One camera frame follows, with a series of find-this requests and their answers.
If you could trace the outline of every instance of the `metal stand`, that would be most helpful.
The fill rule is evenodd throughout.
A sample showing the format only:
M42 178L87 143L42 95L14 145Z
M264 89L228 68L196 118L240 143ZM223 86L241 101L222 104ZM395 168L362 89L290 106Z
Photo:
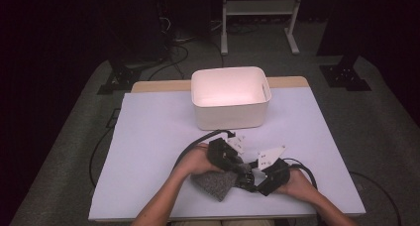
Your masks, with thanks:
M330 87L346 87L348 91L368 91L370 87L353 69L358 56L344 55L337 65L320 65Z
M293 37L294 24L301 0L262 0L262 1L227 1L223 0L221 53L228 54L228 35L226 33L226 17L236 15L291 15L288 28L284 29L291 52L299 54Z
M97 94L112 94L114 90L131 90L133 84L139 81L142 72L138 69L129 69L120 60L109 59L112 72L106 84L101 85Z

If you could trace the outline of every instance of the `white storage bin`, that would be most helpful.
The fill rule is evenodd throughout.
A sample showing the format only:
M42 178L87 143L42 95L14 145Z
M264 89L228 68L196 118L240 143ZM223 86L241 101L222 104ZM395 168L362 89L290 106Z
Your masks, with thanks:
M191 96L198 128L242 129L263 123L271 92L260 68L244 66L195 71Z

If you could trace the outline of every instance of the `forearm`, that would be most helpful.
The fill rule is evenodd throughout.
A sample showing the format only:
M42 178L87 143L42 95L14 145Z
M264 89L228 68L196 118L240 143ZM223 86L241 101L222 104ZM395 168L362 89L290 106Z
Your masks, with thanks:
M139 213L133 226L165 225L188 174L174 170L157 194Z
M327 225L354 226L355 221L338 209L327 197L317 192L310 200L312 206L321 215Z

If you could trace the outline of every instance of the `person's right hand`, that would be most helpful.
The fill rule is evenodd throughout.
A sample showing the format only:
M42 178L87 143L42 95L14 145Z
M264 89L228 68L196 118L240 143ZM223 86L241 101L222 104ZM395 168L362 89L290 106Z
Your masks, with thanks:
M290 169L288 183L279 187L275 192L288 194L306 202L313 202L314 197L319 194L300 169Z

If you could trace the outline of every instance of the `person's left hand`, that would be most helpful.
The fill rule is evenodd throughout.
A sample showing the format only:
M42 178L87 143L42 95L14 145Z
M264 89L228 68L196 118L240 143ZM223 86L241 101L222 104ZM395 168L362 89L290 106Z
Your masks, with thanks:
M190 150L176 166L176 170L181 170L187 174L201 174L207 171L222 171L213 166L207 160L208 144L200 143Z

